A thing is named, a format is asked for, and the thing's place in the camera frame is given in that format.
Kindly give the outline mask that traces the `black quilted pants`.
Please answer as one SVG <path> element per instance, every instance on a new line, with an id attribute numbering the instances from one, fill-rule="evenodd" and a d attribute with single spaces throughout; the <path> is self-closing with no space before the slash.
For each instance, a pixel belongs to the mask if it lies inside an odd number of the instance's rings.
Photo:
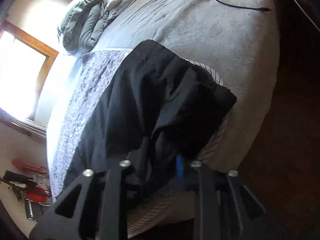
<path id="1" fill-rule="evenodd" d="M 105 172 L 129 159 L 128 196 L 157 192 L 175 176 L 176 158 L 196 159 L 236 103 L 203 68 L 153 40 L 124 59 L 87 122 L 64 180 Z"/>

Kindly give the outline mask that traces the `grey patterned quilted bedspread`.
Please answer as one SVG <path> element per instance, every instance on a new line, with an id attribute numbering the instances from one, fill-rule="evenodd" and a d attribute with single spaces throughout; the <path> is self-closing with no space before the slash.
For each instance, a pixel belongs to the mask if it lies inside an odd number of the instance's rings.
<path id="1" fill-rule="evenodd" d="M 70 97 L 61 106 L 55 107 L 47 130 L 49 176 L 54 198 L 61 196 L 67 188 L 63 185 L 64 180 L 85 126 L 103 92 L 131 51 L 133 50 L 105 49 L 85 54 L 80 60 L 78 78 L 74 82 Z M 205 69 L 213 80 L 221 85 L 212 69 L 197 62 L 190 63 Z M 215 136 L 225 125 L 226 116 L 206 146 L 215 142 Z M 140 199 L 128 196 L 128 199 L 127 233 L 133 237 L 150 229 L 167 216 L 174 205 L 176 193 L 165 184 L 149 196 Z"/>

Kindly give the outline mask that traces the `grey fleece blanket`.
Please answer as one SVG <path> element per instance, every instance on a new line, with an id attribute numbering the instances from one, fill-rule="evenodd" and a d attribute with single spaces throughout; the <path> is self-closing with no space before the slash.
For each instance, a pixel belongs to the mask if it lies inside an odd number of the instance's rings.
<path id="1" fill-rule="evenodd" d="M 237 101 L 209 165 L 226 172 L 248 153 L 271 105 L 279 65 L 274 0 L 136 0 L 95 49 L 154 40 L 219 74 Z"/>

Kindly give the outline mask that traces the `white pleated curtain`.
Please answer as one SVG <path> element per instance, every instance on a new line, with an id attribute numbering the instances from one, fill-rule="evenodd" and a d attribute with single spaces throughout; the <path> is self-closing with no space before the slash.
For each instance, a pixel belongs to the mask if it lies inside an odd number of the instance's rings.
<path id="1" fill-rule="evenodd" d="M 16 119 L 3 109 L 1 109 L 1 123 L 26 135 L 36 135 L 39 138 L 46 139 L 46 126 L 28 118 Z"/>

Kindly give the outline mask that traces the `wooden coat rack with clothes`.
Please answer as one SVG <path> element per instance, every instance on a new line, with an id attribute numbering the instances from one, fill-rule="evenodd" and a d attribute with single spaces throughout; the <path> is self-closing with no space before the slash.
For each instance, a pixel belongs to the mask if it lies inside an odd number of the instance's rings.
<path id="1" fill-rule="evenodd" d="M 1 183 L 8 185 L 18 201 L 25 197 L 41 204 L 52 197 L 46 167 L 29 164 L 17 158 L 12 159 L 11 164 L 24 174 L 6 170 L 4 176 L 1 177 Z"/>

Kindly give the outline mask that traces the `folded grey duvet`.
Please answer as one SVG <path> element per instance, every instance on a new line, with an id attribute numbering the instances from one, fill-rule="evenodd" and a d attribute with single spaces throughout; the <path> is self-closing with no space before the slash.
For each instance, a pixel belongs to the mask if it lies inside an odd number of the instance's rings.
<path id="1" fill-rule="evenodd" d="M 117 17 L 122 0 L 73 0 L 57 27 L 60 51 L 81 57 L 97 44 L 106 27 Z"/>

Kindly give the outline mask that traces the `black metal frame chair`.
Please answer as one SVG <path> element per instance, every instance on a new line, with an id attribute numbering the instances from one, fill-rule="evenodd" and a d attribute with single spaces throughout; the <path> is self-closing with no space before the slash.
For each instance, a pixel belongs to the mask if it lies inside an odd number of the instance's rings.
<path id="1" fill-rule="evenodd" d="M 25 198 L 24 204 L 27 219 L 33 222 L 38 222 L 51 207 L 52 203 L 52 198 L 48 198 L 45 202 L 35 202 L 31 199 Z"/>

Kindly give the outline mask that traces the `wooden window frame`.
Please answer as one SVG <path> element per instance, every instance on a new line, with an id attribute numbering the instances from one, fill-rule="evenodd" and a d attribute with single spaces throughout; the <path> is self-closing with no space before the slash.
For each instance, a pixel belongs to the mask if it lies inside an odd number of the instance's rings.
<path id="1" fill-rule="evenodd" d="M 58 51 L 9 21 L 1 25 L 1 109 L 18 118 L 35 116 Z"/>

